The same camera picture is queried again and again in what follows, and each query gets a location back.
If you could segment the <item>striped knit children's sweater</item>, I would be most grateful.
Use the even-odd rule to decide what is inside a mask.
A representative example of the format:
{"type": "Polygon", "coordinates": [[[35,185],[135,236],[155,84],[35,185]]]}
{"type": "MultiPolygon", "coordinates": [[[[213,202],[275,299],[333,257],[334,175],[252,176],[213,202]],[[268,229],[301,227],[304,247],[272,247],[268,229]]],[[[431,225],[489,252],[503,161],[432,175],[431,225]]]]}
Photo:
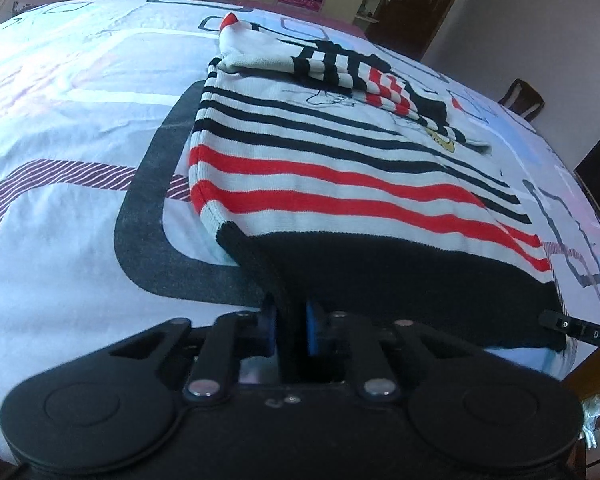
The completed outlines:
{"type": "Polygon", "coordinates": [[[189,139],[204,227],[286,311],[427,324],[562,374],[528,209],[452,100],[373,53],[219,26],[189,139]]]}

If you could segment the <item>white patterned bed sheet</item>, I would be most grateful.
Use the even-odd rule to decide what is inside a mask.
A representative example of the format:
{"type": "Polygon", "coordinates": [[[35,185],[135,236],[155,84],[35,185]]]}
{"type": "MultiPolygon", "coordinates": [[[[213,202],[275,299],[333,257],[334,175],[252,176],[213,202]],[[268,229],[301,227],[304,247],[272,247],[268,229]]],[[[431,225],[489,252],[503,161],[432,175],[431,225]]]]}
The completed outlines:
{"type": "MultiPolygon", "coordinates": [[[[226,14],[373,53],[448,96],[540,234],[562,310],[600,323],[600,224],[528,122],[369,41],[194,0],[79,0],[0,25],[0,407],[23,380],[169,318],[265,293],[201,223],[188,148],[226,14]]],[[[9,460],[0,429],[0,459],[9,460]]]]}

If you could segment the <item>dark wooden chair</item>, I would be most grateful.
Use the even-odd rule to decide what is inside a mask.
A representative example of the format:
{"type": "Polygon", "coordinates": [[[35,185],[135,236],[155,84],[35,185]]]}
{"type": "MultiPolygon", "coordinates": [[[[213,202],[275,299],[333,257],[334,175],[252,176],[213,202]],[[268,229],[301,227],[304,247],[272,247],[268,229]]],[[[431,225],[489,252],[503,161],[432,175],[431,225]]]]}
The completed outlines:
{"type": "Polygon", "coordinates": [[[498,104],[511,112],[532,122],[542,112],[545,101],[542,96],[527,81],[516,78],[507,89],[498,104]]]}

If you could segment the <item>pink bed sheet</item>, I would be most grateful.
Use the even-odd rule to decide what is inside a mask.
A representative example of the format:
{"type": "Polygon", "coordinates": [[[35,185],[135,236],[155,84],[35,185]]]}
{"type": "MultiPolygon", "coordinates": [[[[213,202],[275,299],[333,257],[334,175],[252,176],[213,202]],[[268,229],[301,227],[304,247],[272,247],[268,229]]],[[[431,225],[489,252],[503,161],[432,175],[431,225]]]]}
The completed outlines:
{"type": "Polygon", "coordinates": [[[322,14],[303,10],[297,8],[296,6],[284,6],[283,4],[278,3],[268,4],[253,0],[239,0],[238,4],[240,6],[249,6],[253,9],[285,15],[288,16],[288,18],[296,18],[297,20],[307,21],[317,25],[324,25],[358,38],[366,38],[362,29],[359,29],[358,26],[355,26],[351,23],[346,23],[344,21],[334,20],[333,18],[326,18],[326,16],[322,14]]]}

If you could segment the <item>dark wooden door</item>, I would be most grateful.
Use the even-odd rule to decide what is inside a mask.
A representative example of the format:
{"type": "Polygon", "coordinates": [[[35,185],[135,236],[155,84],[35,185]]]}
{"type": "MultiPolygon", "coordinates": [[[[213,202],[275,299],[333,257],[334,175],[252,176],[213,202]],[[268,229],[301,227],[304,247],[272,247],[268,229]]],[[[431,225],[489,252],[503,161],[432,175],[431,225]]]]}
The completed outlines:
{"type": "Polygon", "coordinates": [[[380,0],[366,37],[419,61],[455,0],[380,0]]]}

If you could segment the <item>white spotted pillow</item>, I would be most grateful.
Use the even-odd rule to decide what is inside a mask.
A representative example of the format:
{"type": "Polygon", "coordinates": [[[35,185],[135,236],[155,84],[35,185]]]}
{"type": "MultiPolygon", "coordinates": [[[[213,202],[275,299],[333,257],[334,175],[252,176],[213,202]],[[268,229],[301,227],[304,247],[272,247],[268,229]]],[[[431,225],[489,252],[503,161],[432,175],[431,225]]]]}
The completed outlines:
{"type": "Polygon", "coordinates": [[[24,12],[37,9],[40,6],[42,6],[42,3],[30,3],[15,0],[12,3],[12,17],[14,18],[15,16],[23,14],[24,12]]]}

